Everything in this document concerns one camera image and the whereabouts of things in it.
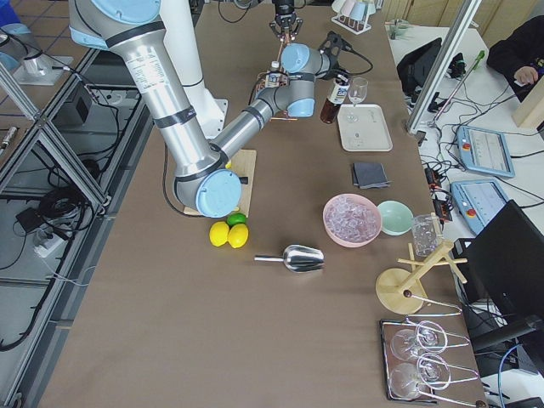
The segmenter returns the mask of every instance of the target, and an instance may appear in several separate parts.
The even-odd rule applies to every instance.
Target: black jacket
[[[519,100],[523,100],[532,87],[516,85],[513,74],[529,65],[538,71],[539,79],[544,75],[544,15],[525,22],[509,38],[491,47],[487,65],[504,75]]]

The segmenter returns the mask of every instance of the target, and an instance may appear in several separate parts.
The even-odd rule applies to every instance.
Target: green bowl
[[[411,229],[414,214],[398,201],[384,201],[377,206],[382,215],[382,231],[388,235],[402,235]]]

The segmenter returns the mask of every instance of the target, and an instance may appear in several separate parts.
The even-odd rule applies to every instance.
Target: person
[[[544,76],[544,15],[526,21],[491,47],[487,65],[500,72],[523,100]]]

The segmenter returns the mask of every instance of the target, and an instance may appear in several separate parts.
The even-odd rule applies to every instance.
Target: lime
[[[215,247],[221,247],[229,238],[229,226],[224,221],[218,221],[210,228],[210,242]]]
[[[245,224],[247,221],[247,217],[242,214],[241,212],[235,212],[234,214],[230,214],[227,217],[227,224],[231,227],[237,224]]]
[[[245,224],[237,224],[230,229],[229,232],[229,244],[233,248],[243,247],[247,242],[249,236],[249,229]]]

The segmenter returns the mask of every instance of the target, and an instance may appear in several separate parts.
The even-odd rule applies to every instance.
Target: computer monitor
[[[467,259],[507,322],[474,338],[474,350],[517,338],[544,375],[544,235],[511,200],[474,238]]]
[[[441,46],[442,38],[435,38],[433,41],[408,53],[399,62],[397,73],[402,83],[402,91],[406,95],[412,96],[417,86],[423,86]]]

